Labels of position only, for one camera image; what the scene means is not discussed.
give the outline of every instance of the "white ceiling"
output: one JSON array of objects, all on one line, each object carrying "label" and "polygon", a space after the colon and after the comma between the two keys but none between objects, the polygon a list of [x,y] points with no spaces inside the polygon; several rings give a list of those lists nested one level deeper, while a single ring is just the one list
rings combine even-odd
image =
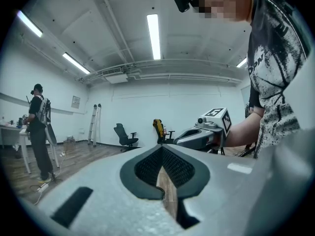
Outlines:
[{"label": "white ceiling", "polygon": [[[236,68],[247,53],[248,23],[181,13],[174,0],[31,0],[24,13],[43,31],[38,38],[17,22],[24,42],[88,85],[107,81],[100,70],[121,66],[129,80],[186,74],[238,83],[248,73]],[[162,60],[153,60],[148,14],[158,14]],[[64,52],[91,75],[66,61]]]}]

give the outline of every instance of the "shirt sleeve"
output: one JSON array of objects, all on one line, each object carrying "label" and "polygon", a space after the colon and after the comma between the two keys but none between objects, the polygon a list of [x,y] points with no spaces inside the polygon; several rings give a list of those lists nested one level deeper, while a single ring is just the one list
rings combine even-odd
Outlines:
[{"label": "shirt sleeve", "polygon": [[251,83],[250,105],[262,108],[259,102],[259,92],[254,89]]},{"label": "shirt sleeve", "polygon": [[41,99],[39,99],[37,96],[33,97],[33,99],[31,100],[29,114],[36,115],[40,109],[40,105],[41,105]]}]

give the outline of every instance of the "wooden floor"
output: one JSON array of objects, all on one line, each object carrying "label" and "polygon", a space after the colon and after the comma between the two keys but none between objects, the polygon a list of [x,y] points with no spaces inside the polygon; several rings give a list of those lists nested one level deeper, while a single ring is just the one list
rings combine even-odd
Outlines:
[{"label": "wooden floor", "polygon": [[[241,154],[245,147],[234,147],[225,148],[224,152],[226,156],[237,156]],[[58,146],[57,154],[60,154],[63,150],[63,146]],[[63,164],[61,166],[62,172],[58,178],[66,180],[71,175],[78,172],[81,168],[86,165],[108,156],[119,154],[120,148],[110,147],[105,145],[97,145],[96,147],[88,146],[87,142],[76,143],[72,149],[66,151],[66,157],[64,158]],[[12,188],[15,190],[16,195],[23,197],[24,199],[35,204],[38,200],[39,193],[35,192],[38,188],[36,178],[39,177],[40,171],[37,167],[34,153],[31,148],[28,148],[28,154],[30,157],[30,169],[31,174],[28,174],[24,165],[23,158],[16,159],[14,157],[15,152],[11,150],[0,150],[1,161],[3,168],[6,172],[7,179],[11,183]],[[54,172],[59,173],[60,169],[56,167],[53,161]],[[56,187],[59,183],[49,184],[47,190],[42,194],[44,197],[49,191]],[[165,200],[163,201],[166,210],[175,218],[177,211],[177,198],[176,198],[176,188],[164,168],[161,169],[157,180],[157,186],[165,190]]]}]

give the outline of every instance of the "black rectangular strip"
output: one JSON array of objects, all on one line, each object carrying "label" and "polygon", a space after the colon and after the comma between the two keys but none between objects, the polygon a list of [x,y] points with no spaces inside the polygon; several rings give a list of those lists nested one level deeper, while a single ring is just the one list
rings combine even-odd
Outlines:
[{"label": "black rectangular strip", "polygon": [[88,187],[78,188],[51,218],[68,228],[92,192],[93,190]]}]

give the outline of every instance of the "fluorescent light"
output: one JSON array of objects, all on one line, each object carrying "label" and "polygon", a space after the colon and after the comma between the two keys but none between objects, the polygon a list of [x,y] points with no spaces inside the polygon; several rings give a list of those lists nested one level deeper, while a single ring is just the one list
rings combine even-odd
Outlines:
[{"label": "fluorescent light", "polygon": [[150,32],[150,39],[153,51],[153,58],[154,59],[161,59],[161,52],[159,46],[159,32],[158,32],[158,15],[148,15],[148,25],[149,25],[149,32]]},{"label": "fluorescent light", "polygon": [[31,20],[29,20],[27,18],[27,16],[25,16],[23,14],[22,11],[19,10],[17,16],[23,21],[24,24],[26,24],[37,36],[41,37],[43,32],[35,25],[31,22]]},{"label": "fluorescent light", "polygon": [[239,63],[239,64],[237,65],[237,67],[238,67],[238,68],[241,67],[241,66],[244,65],[246,62],[247,62],[247,58],[245,58],[241,63]]},{"label": "fluorescent light", "polygon": [[84,68],[77,61],[75,61],[73,57],[71,57],[68,53],[64,53],[63,57],[70,61],[72,64],[74,64],[76,67],[78,67],[81,71],[85,72],[86,74],[90,73],[86,68]]}]

